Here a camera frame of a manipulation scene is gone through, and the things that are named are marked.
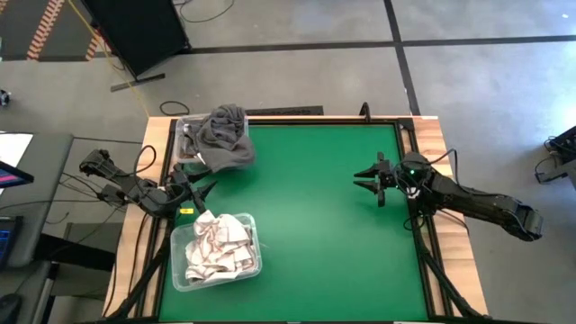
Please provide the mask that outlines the monitor with pink screen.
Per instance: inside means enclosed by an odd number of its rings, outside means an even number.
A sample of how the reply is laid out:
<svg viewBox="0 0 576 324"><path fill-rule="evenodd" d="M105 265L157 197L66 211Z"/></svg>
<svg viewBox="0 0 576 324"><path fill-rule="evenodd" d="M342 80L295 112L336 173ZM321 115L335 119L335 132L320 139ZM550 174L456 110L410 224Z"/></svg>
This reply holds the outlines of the monitor with pink screen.
<svg viewBox="0 0 576 324"><path fill-rule="evenodd" d="M27 185L34 182L34 176L23 172L17 167L0 161L0 189Z"/></svg>

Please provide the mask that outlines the black partition panel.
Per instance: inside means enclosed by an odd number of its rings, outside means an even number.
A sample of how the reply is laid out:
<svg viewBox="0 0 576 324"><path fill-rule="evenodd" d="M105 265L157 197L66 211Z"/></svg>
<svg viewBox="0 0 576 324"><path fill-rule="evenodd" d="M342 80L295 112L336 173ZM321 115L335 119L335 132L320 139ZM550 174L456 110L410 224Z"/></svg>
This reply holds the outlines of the black partition panel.
<svg viewBox="0 0 576 324"><path fill-rule="evenodd" d="M80 0L104 42L133 79L113 85L113 92L166 77L142 77L192 46L173 0Z"/></svg>

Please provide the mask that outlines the grey desk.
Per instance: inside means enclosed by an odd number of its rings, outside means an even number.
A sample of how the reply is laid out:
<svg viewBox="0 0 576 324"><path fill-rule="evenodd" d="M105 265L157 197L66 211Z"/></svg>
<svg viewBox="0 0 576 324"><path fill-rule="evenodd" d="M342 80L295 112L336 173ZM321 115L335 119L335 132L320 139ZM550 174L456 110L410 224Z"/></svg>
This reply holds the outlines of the grey desk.
<svg viewBox="0 0 576 324"><path fill-rule="evenodd" d="M23 267L32 262L72 143L70 133L33 135L17 167L32 175L34 181L7 188L0 194L0 216L22 217L7 261L9 267Z"/></svg>

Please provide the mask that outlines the dark floor mat orange stripes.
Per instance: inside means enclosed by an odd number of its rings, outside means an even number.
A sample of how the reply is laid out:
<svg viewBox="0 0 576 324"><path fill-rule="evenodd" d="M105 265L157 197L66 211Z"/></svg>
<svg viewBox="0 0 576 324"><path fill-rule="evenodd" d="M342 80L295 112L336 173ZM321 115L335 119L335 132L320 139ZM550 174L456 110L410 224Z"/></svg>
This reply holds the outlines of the dark floor mat orange stripes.
<svg viewBox="0 0 576 324"><path fill-rule="evenodd" d="M81 0L0 0L0 59L88 61L102 48Z"/></svg>

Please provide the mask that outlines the black power strip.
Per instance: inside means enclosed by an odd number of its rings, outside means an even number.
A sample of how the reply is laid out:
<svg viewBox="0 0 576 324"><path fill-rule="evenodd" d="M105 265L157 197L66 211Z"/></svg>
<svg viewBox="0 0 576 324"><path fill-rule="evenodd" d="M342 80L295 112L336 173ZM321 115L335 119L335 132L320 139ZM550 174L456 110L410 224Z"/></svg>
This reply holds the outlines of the black power strip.
<svg viewBox="0 0 576 324"><path fill-rule="evenodd" d="M324 109L322 105L246 109L246 115L248 116L319 116L323 114Z"/></svg>

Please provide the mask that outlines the grey and cream garment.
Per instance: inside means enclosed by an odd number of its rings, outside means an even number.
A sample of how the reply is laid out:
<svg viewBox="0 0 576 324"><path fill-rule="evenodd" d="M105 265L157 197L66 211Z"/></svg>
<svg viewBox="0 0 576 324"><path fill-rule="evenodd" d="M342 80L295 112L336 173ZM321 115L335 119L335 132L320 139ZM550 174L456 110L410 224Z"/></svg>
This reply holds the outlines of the grey and cream garment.
<svg viewBox="0 0 576 324"><path fill-rule="evenodd" d="M184 278L193 287L224 284L257 275L261 253L254 219L247 213L202 213L184 248Z"/></svg>

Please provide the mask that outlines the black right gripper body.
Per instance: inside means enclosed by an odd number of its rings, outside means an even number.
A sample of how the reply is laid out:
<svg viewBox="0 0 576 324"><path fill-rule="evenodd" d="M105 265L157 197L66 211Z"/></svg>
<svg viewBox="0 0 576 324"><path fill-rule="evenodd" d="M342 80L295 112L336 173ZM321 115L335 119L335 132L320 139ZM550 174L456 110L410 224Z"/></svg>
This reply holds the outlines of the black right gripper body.
<svg viewBox="0 0 576 324"><path fill-rule="evenodd" d="M392 165L382 152L377 153L376 183L379 207L385 205L387 188L396 188L408 197L416 197L421 192L430 192L428 183L432 177L432 166L419 153L410 152L403 160Z"/></svg>

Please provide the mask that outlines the black table frame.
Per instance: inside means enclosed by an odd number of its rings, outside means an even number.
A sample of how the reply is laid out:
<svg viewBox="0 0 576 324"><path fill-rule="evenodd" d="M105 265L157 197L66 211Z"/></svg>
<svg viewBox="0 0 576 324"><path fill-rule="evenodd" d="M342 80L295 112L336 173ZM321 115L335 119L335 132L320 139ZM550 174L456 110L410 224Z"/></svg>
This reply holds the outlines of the black table frame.
<svg viewBox="0 0 576 324"><path fill-rule="evenodd" d="M256 223L260 272L190 292L165 280L159 318L172 321L426 320L430 298L405 195L386 204L354 183L379 155L398 161L396 127L312 121L251 125L253 165L206 178L215 214Z"/></svg>

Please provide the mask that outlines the white flat panel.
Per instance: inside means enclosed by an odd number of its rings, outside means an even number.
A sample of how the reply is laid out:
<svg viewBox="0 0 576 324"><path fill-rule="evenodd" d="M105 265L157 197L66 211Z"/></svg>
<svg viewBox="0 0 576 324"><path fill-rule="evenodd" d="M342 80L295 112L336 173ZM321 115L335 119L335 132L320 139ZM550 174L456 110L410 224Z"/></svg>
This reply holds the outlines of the white flat panel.
<svg viewBox="0 0 576 324"><path fill-rule="evenodd" d="M32 134L0 131L0 162L16 167L32 138Z"/></svg>

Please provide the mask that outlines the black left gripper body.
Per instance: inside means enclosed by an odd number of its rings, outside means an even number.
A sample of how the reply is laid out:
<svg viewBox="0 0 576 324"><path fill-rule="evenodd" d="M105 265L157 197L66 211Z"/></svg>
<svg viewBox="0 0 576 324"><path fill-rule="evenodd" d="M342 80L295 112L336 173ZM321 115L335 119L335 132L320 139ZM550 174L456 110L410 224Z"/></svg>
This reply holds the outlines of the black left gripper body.
<svg viewBox="0 0 576 324"><path fill-rule="evenodd" d="M176 198L178 202L192 201L195 209L200 213L206 212L204 204L205 194L201 187L195 188L194 183L206 177L206 170L188 173L185 165L176 163L169 174L169 184L174 185L179 190Z"/></svg>

